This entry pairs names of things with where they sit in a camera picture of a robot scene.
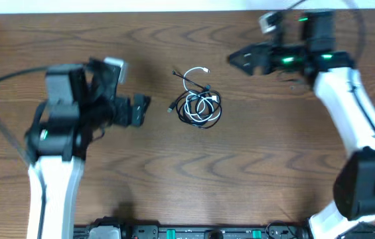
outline wood grain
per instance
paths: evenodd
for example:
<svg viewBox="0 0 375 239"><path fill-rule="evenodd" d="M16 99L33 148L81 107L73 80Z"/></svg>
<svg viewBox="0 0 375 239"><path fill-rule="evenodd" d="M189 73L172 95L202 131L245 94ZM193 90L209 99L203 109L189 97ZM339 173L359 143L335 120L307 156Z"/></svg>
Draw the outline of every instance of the wood grain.
<svg viewBox="0 0 375 239"><path fill-rule="evenodd" d="M130 63L118 94L153 97L139 129L113 127L91 145L76 205L76 223L103 216L171 224L265 224L298 221L332 199L344 149L326 109L300 85L247 77L226 57L265 40L263 12L0 15L0 76L33 66L116 56ZM293 12L289 40L298 37ZM375 11L360 69L375 105ZM337 17L338 49L353 52L352 15ZM206 66L192 75L224 100L210 130L168 114L182 92L175 67ZM44 75L0 85L0 116L20 140L38 103ZM0 238L26 234L29 181L15 150L0 136Z"/></svg>

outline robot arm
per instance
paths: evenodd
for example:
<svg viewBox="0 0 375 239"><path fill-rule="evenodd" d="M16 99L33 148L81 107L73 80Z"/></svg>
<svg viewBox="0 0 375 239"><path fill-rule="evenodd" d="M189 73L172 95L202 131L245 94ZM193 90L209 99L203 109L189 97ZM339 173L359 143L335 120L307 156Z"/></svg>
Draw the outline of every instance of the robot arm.
<svg viewBox="0 0 375 239"><path fill-rule="evenodd" d="M363 152L364 148L375 151L375 131L369 123L370 120L375 127L375 109L362 85L359 71L342 67L320 72L313 90L329 111L349 159L356 159L354 154ZM344 172L349 175L345 180L341 176L337 179L335 200L309 219L314 238L336 238L359 222L375 220L375 159L367 166L371 174L345 167ZM362 173L365 179L354 173ZM354 189L345 186L348 181L355 184L351 186Z"/></svg>
<svg viewBox="0 0 375 239"><path fill-rule="evenodd" d="M229 63L252 75L276 70L299 72L328 109L344 143L348 161L333 187L334 201L309 219L314 238L336 238L359 222L375 220L375 109L346 52L335 52L333 12L309 11L301 40L283 44L283 14L264 15L263 33L271 42L252 44L231 54Z"/></svg>
<svg viewBox="0 0 375 239"><path fill-rule="evenodd" d="M27 238L73 239L76 193L84 172L86 151L93 131L109 125L140 126L150 97L115 95L124 82L127 64L120 59L87 64L52 66L46 73L47 103L35 113L25 135L28 154L31 208ZM94 76L88 85L85 70ZM48 119L41 121L48 109Z"/></svg>

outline white wall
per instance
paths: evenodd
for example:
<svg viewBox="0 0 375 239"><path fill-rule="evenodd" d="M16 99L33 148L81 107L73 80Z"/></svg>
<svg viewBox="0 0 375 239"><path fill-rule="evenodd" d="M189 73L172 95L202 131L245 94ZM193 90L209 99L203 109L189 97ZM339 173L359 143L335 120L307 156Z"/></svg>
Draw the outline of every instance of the white wall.
<svg viewBox="0 0 375 239"><path fill-rule="evenodd" d="M344 1L308 0L298 9L345 9ZM0 0L0 13L101 13L146 11L241 11L285 9L297 0ZM361 9L375 0L355 0Z"/></svg>

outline white cable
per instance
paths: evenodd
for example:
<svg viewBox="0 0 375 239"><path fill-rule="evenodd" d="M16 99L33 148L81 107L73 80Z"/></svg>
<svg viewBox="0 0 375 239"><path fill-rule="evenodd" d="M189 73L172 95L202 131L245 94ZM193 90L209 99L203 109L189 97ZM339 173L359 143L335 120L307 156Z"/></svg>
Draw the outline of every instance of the white cable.
<svg viewBox="0 0 375 239"><path fill-rule="evenodd" d="M190 70L187 70L186 73L184 74L183 78L186 78L187 77L187 74L193 70L198 70L198 69L201 69L203 71L205 71L206 73L209 73L209 69L207 69L206 67L201 67L201 66L197 66L197 67L193 67L191 68ZM186 86L186 80L183 79L183 86L185 87L185 90L187 92L189 92L189 95L186 96L186 103L185 103L185 112L186 114L189 116L189 118L197 123L202 123L202 122L206 122L206 121L214 121L216 119L218 119L220 117L220 114L221 114L221 111L218 111L218 115L215 116L215 117L212 117L214 114L211 114L210 116L208 116L207 118L201 118L200 114L206 109L206 106L210 106L211 108L211 111L213 112L214 111L214 106L212 105L212 102L218 102L218 96L207 96L207 97L203 97L201 95L203 94L207 94L207 93L211 93L211 92L202 92L200 94L196 94L194 92L191 92L190 89L187 88ZM190 105L190 101L193 100L197 100L197 98L200 98L199 100L199 103L196 107L196 113L192 113L190 112L190 108L189 108L189 105Z"/></svg>
<svg viewBox="0 0 375 239"><path fill-rule="evenodd" d="M183 76L183 78L186 78L187 74L188 74L189 72L191 72L192 70L198 70L198 69L201 69L201 70L205 71L206 73L209 73L209 72L210 72L209 69L206 68L206 67L197 66L197 67L193 67L193 68L191 68L190 70L187 70L186 73L185 73L185 75ZM186 80L185 80L185 79L183 79L183 86L185 87L186 91L190 91L190 90L187 88L187 86L186 86Z"/></svg>

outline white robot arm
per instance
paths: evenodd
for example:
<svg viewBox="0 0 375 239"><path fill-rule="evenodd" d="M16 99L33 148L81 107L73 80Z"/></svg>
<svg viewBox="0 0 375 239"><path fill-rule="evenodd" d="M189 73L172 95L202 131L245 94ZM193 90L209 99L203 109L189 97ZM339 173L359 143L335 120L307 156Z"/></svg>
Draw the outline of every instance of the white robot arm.
<svg viewBox="0 0 375 239"><path fill-rule="evenodd" d="M375 127L375 109L362 85L358 70L342 67L320 72L313 89L338 129L347 158L350 159L354 152L362 151L365 147L375 150L375 131L369 122L370 120ZM336 238L359 222L373 220L375 215L348 220L332 201L309 219L309 226L314 238Z"/></svg>
<svg viewBox="0 0 375 239"><path fill-rule="evenodd" d="M136 94L115 95L117 83L125 81L127 64L120 59L87 64L51 66L46 73L47 103L35 113L26 133L31 208L27 238L73 239L76 194L84 172L86 150L95 129L112 124L140 126L150 98ZM85 71L94 76L86 83ZM40 121L45 107L47 121Z"/></svg>

